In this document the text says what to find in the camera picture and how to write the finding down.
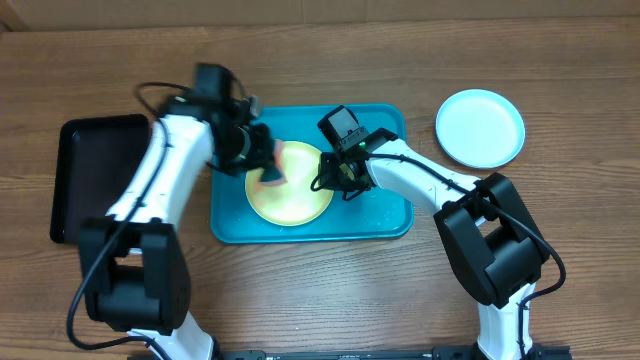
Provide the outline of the light blue plate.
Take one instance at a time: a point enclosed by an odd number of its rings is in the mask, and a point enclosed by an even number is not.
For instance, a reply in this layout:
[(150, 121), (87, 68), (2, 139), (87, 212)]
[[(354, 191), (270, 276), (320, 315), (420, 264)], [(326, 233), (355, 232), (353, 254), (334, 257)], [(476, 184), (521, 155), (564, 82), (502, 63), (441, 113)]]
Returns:
[(447, 155), (471, 168), (493, 169), (511, 162), (525, 144), (525, 122), (504, 96), (467, 89), (450, 96), (435, 118), (436, 138)]

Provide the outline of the pink and black sponge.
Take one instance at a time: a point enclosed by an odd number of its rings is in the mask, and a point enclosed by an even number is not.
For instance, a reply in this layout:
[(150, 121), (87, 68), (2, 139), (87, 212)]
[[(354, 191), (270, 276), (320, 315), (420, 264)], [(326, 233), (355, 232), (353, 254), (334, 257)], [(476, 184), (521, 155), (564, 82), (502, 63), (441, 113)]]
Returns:
[(271, 155), (269, 156), (266, 165), (263, 167), (263, 172), (259, 177), (260, 185), (274, 187), (287, 182), (282, 167), (283, 150), (284, 143), (281, 140), (274, 140)]

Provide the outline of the yellow-green plate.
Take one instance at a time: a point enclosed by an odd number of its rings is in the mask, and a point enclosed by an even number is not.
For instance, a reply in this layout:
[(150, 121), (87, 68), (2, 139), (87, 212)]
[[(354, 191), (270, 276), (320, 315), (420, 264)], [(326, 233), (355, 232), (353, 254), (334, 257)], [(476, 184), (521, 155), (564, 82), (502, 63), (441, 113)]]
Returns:
[(245, 193), (253, 210), (266, 221), (281, 226), (302, 225), (320, 216), (333, 197), (331, 190), (311, 190), (320, 156), (321, 151), (307, 143), (285, 141), (280, 157), (285, 183), (260, 184), (263, 169), (251, 170), (246, 175)]

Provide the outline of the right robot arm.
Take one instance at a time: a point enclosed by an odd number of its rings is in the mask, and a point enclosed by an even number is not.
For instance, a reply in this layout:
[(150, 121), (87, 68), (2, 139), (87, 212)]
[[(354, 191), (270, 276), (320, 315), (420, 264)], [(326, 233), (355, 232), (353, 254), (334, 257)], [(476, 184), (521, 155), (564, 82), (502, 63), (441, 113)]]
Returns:
[(508, 178), (457, 174), (383, 128), (322, 133), (332, 149), (321, 156), (312, 190), (339, 190), (349, 201), (379, 187), (420, 207), (433, 217), (456, 279), (478, 303), (476, 342), (435, 349), (433, 358), (570, 358), (569, 347), (544, 346), (531, 338), (531, 302), (558, 290), (566, 268)]

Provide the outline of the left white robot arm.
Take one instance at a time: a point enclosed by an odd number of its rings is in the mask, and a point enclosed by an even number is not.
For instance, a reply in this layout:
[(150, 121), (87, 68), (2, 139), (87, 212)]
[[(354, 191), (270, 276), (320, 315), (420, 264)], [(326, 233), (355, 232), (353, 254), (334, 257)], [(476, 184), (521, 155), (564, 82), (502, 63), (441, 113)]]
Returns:
[(257, 97), (233, 96), (237, 82), (176, 85), (160, 107), (146, 107), (152, 135), (132, 180), (105, 216), (80, 229), (83, 280), (66, 318), (75, 347), (141, 342), (158, 359), (220, 358), (189, 311), (191, 278), (177, 228), (204, 167), (229, 175), (262, 168), (272, 183), (282, 177), (282, 145), (254, 122)]

